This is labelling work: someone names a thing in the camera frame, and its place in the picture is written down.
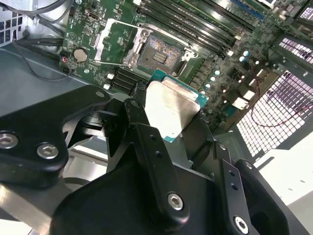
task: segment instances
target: black bracket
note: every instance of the black bracket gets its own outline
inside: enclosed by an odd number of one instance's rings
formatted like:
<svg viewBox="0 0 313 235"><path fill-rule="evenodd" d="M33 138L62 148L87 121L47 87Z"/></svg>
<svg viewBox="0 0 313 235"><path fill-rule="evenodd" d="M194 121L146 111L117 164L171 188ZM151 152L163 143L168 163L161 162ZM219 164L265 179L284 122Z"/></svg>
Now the black bracket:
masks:
<svg viewBox="0 0 313 235"><path fill-rule="evenodd" d="M251 221L261 234L309 234L254 165L240 159L235 166L244 183Z"/></svg>
<svg viewBox="0 0 313 235"><path fill-rule="evenodd" d="M78 121L103 109L109 99L96 86L84 86L0 117L0 133L16 137L16 145L0 148L0 181L33 188L56 183L67 163L67 145ZM45 143L57 149L53 159L38 155L38 147Z"/></svg>
<svg viewBox="0 0 313 235"><path fill-rule="evenodd" d="M172 161L159 131L151 127L144 111L144 107L134 99L126 99L123 102L125 117L119 119L117 126L124 126L125 135L112 139L108 137L109 163L108 171L119 166L119 164L137 158L143 173L143 182L146 183L149 193L146 200L154 203L147 203L152 219L158 225L162 225L166 231L175 231L183 226L189 218L189 205L183 197L177 176L174 171ZM111 151L111 145L120 142L116 151ZM183 206L173 208L170 200L178 203L177 198L171 195L178 195L182 200Z"/></svg>

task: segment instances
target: capacitor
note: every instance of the capacitor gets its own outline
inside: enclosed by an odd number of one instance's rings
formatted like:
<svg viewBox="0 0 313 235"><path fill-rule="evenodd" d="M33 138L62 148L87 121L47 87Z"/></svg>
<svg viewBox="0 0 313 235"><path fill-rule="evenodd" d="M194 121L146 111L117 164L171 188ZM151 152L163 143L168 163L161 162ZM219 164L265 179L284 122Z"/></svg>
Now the capacitor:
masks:
<svg viewBox="0 0 313 235"><path fill-rule="evenodd" d="M227 90L226 90L226 87L224 87L224 86L221 86L221 91L223 92L223 93L225 93Z"/></svg>
<svg viewBox="0 0 313 235"><path fill-rule="evenodd" d="M78 63L85 62L88 59L88 52L83 48L75 49L73 54Z"/></svg>
<svg viewBox="0 0 313 235"><path fill-rule="evenodd" d="M247 51L247 50L245 50L244 52L243 52L243 56L248 56L250 53L249 53L249 51Z"/></svg>
<svg viewBox="0 0 313 235"><path fill-rule="evenodd" d="M252 61L255 65L260 64L260 61L257 58L252 58Z"/></svg>

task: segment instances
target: perforated metal panel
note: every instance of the perforated metal panel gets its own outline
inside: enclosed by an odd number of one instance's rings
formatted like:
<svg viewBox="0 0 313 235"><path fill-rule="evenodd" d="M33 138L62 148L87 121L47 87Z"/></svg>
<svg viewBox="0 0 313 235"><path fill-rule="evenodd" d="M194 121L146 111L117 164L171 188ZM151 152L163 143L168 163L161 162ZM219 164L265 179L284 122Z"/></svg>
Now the perforated metal panel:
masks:
<svg viewBox="0 0 313 235"><path fill-rule="evenodd" d="M300 18L306 19L306 20L313 20L313 8L308 7L305 9L305 11L300 15Z"/></svg>
<svg viewBox="0 0 313 235"><path fill-rule="evenodd" d="M265 153L276 148L299 129L313 114L313 107L295 113L313 102L313 88L286 71L272 87L257 101L251 118L250 110L237 127L247 147L255 156L261 150Z"/></svg>
<svg viewBox="0 0 313 235"><path fill-rule="evenodd" d="M22 38L26 17L0 7L0 47L10 44L13 39Z"/></svg>
<svg viewBox="0 0 313 235"><path fill-rule="evenodd" d="M294 55L309 62L310 64L313 64L313 54L310 48L300 43L294 42L289 38L284 38L279 46L292 52Z"/></svg>

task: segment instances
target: green circuit board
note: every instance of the green circuit board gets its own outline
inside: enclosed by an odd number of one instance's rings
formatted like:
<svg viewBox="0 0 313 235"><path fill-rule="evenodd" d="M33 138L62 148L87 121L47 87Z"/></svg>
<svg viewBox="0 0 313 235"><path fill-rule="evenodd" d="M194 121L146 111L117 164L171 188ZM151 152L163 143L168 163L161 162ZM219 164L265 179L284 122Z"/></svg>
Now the green circuit board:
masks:
<svg viewBox="0 0 313 235"><path fill-rule="evenodd" d="M62 56L76 76L113 92L128 93L136 80L148 81L161 69L209 97L203 111L214 128L221 115L234 111L224 102L227 96L260 70L270 72L268 52L280 35L311 41L309 32L288 19L307 1L268 3L270 7L257 0L83 0L70 10ZM149 34L131 67L127 58L143 29Z"/></svg>

